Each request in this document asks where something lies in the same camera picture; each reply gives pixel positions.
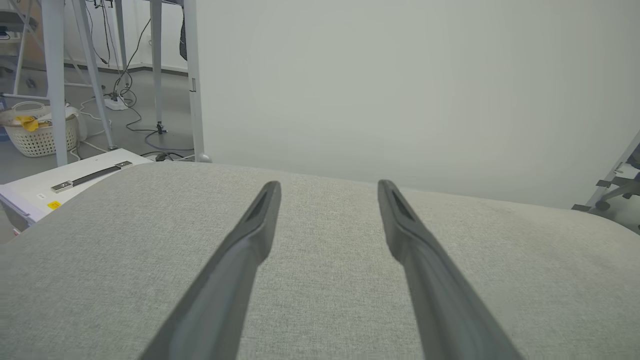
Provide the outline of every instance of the white table leg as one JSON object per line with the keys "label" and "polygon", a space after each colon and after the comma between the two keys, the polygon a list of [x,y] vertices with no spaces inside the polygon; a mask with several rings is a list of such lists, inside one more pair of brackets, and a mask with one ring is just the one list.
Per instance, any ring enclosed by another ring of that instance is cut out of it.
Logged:
{"label": "white table leg", "polygon": [[[118,24],[118,42],[120,43],[120,58],[122,59],[122,70],[127,67],[127,49],[125,48],[125,40],[124,40],[124,20],[122,19],[122,0],[115,0],[116,3],[116,23]],[[124,90],[124,88],[128,87],[129,78],[127,76],[122,76],[122,80],[120,80],[119,91]]]}
{"label": "white table leg", "polygon": [[91,30],[89,28],[89,21],[86,16],[86,1],[74,0],[74,13],[76,13],[76,21],[78,28],[80,29],[80,41],[82,41],[84,58],[87,64],[87,70],[89,72],[89,78],[91,79],[91,85],[93,87],[93,95],[95,96],[95,102],[98,105],[98,113],[100,119],[102,119],[102,127],[104,128],[104,134],[107,136],[107,143],[109,144],[109,150],[117,149],[117,146],[113,145],[111,139],[111,128],[109,126],[109,120],[107,113],[104,110],[104,96],[102,94],[102,88],[100,87],[100,80],[98,78],[98,67],[95,64],[95,55],[93,53],[93,41],[89,34]]}
{"label": "white table leg", "polygon": [[189,103],[191,105],[191,128],[193,130],[193,149],[196,162],[211,162],[204,152],[202,135],[202,104],[200,102],[200,75],[198,64],[198,24],[196,22],[198,4],[195,1],[184,2],[184,30],[187,40],[187,68],[189,72]]}
{"label": "white table leg", "polygon": [[46,0],[42,4],[45,62],[47,66],[48,97],[51,102],[51,125],[58,166],[67,164],[65,136],[65,62],[63,55],[65,34],[65,1]]}
{"label": "white table leg", "polygon": [[162,130],[162,0],[149,1],[151,11],[151,62],[154,69],[154,95],[158,131]]}

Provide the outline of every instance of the yellow cloth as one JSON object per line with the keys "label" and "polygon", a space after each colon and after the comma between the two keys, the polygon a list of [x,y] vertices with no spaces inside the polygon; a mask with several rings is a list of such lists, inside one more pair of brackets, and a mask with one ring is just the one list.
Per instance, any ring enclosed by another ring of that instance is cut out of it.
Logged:
{"label": "yellow cloth", "polygon": [[38,126],[40,126],[38,119],[32,116],[18,116],[15,119],[18,120],[27,131],[36,131]]}

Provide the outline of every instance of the fabric upholstery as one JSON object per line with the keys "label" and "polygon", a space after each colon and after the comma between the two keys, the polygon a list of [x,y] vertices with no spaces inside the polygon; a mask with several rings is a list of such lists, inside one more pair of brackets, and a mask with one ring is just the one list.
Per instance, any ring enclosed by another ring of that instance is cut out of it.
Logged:
{"label": "fabric upholstery", "polygon": [[[124,169],[0,245],[0,358],[136,358],[270,180],[282,204],[238,358],[421,358],[375,184],[178,162]],[[578,211],[403,193],[523,355],[640,356],[640,236]]]}

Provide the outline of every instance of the white cable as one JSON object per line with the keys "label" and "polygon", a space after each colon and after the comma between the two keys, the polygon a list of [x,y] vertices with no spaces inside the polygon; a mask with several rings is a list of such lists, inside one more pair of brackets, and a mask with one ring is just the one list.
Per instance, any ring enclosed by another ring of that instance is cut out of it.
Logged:
{"label": "white cable", "polygon": [[91,114],[89,114],[89,113],[83,113],[83,110],[84,110],[84,104],[86,104],[86,103],[90,102],[91,100],[95,100],[95,97],[92,97],[91,99],[88,99],[87,101],[82,102],[82,103],[80,104],[80,114],[89,115],[89,116],[91,116],[91,119],[93,119],[93,120],[102,121],[102,119],[100,119],[99,117],[95,117],[95,116],[93,116],[93,115],[91,115]]}
{"label": "white cable", "polygon": [[101,149],[101,148],[99,148],[99,147],[95,146],[95,145],[94,145],[94,144],[92,144],[92,143],[88,143],[88,142],[82,142],[82,143],[85,143],[86,145],[89,145],[90,147],[93,147],[94,149],[100,150],[100,151],[102,151],[102,152],[108,152],[107,150],[105,150],[105,149]]}
{"label": "white cable", "polygon": [[194,156],[196,156],[196,154],[189,155],[189,156],[185,156],[185,157],[183,157],[183,158],[179,158],[179,159],[177,159],[176,161],[182,161],[182,160],[190,159],[190,158],[193,158]]}
{"label": "white cable", "polygon": [[78,161],[80,161],[80,160],[82,160],[82,159],[80,158],[80,156],[78,156],[78,155],[76,155],[76,154],[74,153],[74,150],[76,150],[76,149],[77,149],[77,147],[74,147],[74,148],[73,148],[73,149],[71,149],[71,151],[69,151],[69,152],[70,152],[70,153],[71,153],[71,155],[73,155],[76,159],[78,159]]}
{"label": "white cable", "polygon": [[[99,117],[95,117],[95,116],[93,116],[92,114],[89,114],[89,113],[85,113],[85,112],[83,112],[83,110],[84,110],[84,104],[86,104],[86,103],[90,102],[91,100],[95,100],[95,97],[92,97],[91,99],[88,99],[87,101],[84,101],[84,102],[82,102],[82,103],[80,104],[80,110],[79,110],[79,111],[80,111],[80,114],[83,114],[83,115],[89,115],[89,116],[91,116],[91,119],[93,119],[93,120],[102,121],[102,119],[100,119]],[[99,131],[99,132],[97,132],[97,133],[95,133],[95,134],[87,135],[87,136],[86,136],[86,138],[87,138],[87,139],[89,139],[89,138],[93,138],[94,136],[97,136],[97,135],[100,135],[100,134],[104,134],[104,130]]]}

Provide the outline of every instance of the white plastic basket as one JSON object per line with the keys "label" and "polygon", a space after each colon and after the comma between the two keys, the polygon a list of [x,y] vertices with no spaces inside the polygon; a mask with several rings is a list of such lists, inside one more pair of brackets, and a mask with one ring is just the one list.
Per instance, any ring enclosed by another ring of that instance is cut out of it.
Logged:
{"label": "white plastic basket", "polygon": [[[20,110],[27,105],[34,108]],[[53,144],[53,127],[51,124],[40,124],[36,131],[27,131],[21,125],[15,125],[13,120],[17,116],[33,116],[36,119],[51,112],[49,106],[39,102],[26,101],[16,104],[7,111],[0,113],[0,123],[4,125],[9,139],[14,146],[29,158],[39,158],[56,153]],[[78,134],[78,120],[75,115],[67,118],[67,151],[76,147]]]}

